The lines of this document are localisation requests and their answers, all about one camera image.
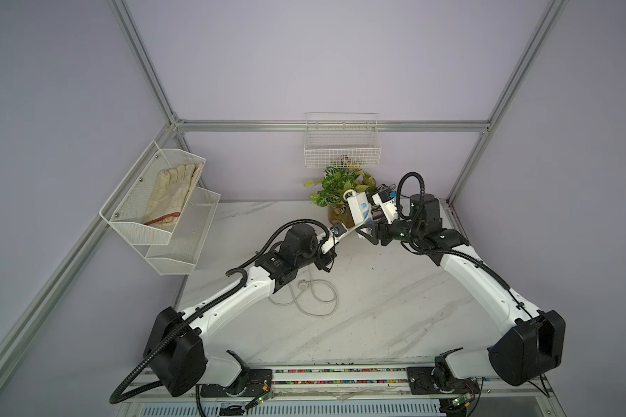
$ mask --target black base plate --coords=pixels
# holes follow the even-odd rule
[[[431,377],[431,371],[433,369],[433,366],[415,366],[407,369],[411,394],[441,394],[438,388],[434,388],[434,381]],[[452,391],[451,394],[463,394],[465,392],[468,392],[468,389],[462,385],[460,388]]]
[[[272,370],[270,369],[251,369],[248,371],[248,386],[246,390],[242,392],[240,397],[256,397],[259,393],[263,392],[262,384],[271,387]],[[226,398],[231,397],[225,392],[225,388],[220,385],[209,384],[200,385],[200,395],[205,398]]]

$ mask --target ventilation grille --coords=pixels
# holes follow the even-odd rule
[[[218,417],[220,408],[236,402],[203,402],[207,417]],[[445,416],[439,410],[438,400],[346,400],[346,401],[272,401],[248,411],[249,416],[361,416],[361,417],[419,417]],[[143,417],[199,416],[195,403],[152,402],[144,404]]]

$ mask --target white wire basket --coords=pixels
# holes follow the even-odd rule
[[[381,151],[377,126],[377,113],[307,113],[306,167],[377,167]]]
[[[173,226],[147,226],[143,224],[146,206],[155,186],[158,172],[181,164],[203,165],[206,160],[180,149],[161,149],[156,143],[155,153],[134,181],[125,197],[111,211],[113,198],[100,209],[100,216],[112,229],[134,247],[159,274],[191,273],[200,258],[220,194],[195,187],[185,198],[183,209]],[[201,176],[198,172],[193,183]]]
[[[193,189],[169,244],[153,245],[144,255],[154,270],[160,275],[185,275],[195,270],[219,200],[218,193],[201,187]]]

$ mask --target potted plant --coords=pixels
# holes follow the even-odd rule
[[[320,207],[327,207],[327,219],[331,224],[341,221],[347,228],[353,227],[354,221],[348,202],[343,200],[343,193],[349,189],[358,193],[364,191],[370,202],[370,197],[377,190],[376,180],[371,175],[352,167],[327,167],[322,179],[309,179],[304,187],[312,188],[318,184],[322,184],[322,190],[311,193],[308,198]]]

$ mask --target plant pot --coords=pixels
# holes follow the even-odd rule
[[[341,207],[327,206],[327,220],[334,225],[341,222],[346,228],[350,229],[354,227],[354,221],[352,220],[351,208],[346,204]]]

